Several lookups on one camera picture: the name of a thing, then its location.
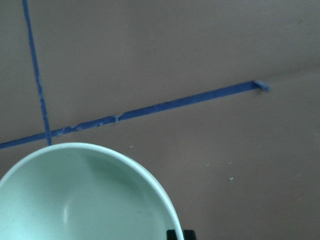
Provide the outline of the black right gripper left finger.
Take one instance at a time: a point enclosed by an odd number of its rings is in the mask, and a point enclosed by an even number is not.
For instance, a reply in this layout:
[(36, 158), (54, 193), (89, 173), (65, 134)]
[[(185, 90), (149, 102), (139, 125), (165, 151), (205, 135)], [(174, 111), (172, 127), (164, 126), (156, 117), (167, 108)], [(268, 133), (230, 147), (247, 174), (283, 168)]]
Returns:
[(167, 240), (178, 240), (176, 231), (175, 230), (168, 230), (166, 232), (166, 239)]

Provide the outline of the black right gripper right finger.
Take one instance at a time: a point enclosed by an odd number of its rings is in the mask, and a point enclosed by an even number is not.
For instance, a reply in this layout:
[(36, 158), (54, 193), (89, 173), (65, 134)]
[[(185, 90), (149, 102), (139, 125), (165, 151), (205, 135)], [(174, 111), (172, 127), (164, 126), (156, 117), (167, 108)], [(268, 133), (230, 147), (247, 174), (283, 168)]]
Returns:
[(184, 240), (195, 240), (195, 232), (194, 231), (184, 231)]

